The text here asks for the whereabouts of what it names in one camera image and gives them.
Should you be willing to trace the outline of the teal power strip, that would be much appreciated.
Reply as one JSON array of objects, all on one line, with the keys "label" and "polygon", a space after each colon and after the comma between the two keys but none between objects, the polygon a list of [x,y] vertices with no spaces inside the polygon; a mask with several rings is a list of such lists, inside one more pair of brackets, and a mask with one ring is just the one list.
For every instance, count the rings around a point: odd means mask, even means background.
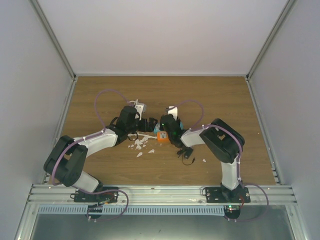
[{"label": "teal power strip", "polygon": [[[183,129],[183,127],[184,127],[182,122],[180,122],[179,126],[180,126],[181,129]],[[160,123],[157,123],[155,125],[154,129],[153,129],[153,133],[156,134],[156,133],[161,132],[161,131],[164,131],[163,127],[161,127]]]}]

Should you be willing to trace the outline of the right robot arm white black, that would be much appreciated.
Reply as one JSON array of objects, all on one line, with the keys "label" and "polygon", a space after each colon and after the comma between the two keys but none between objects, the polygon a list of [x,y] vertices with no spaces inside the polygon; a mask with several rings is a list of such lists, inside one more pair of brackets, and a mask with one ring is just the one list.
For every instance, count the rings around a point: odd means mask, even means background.
[{"label": "right robot arm white black", "polygon": [[194,129],[181,129],[179,119],[172,114],[160,118],[160,127],[167,133],[172,145],[179,149],[178,156],[189,158],[193,147],[206,145],[221,163],[222,179],[218,192],[224,201],[236,202],[244,188],[240,175],[240,160],[244,138],[220,118],[211,124]]}]

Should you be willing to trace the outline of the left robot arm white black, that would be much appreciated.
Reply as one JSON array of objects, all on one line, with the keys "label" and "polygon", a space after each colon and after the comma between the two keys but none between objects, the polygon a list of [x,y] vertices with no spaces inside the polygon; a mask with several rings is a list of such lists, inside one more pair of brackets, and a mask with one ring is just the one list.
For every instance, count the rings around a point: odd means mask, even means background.
[{"label": "left robot arm white black", "polygon": [[130,138],[130,134],[137,137],[138,132],[152,132],[158,120],[142,118],[143,111],[143,107],[127,105],[118,117],[96,133],[76,138],[60,137],[44,163],[44,171],[53,180],[83,190],[90,201],[98,202],[103,197],[102,183],[83,170],[86,158],[121,144]]}]

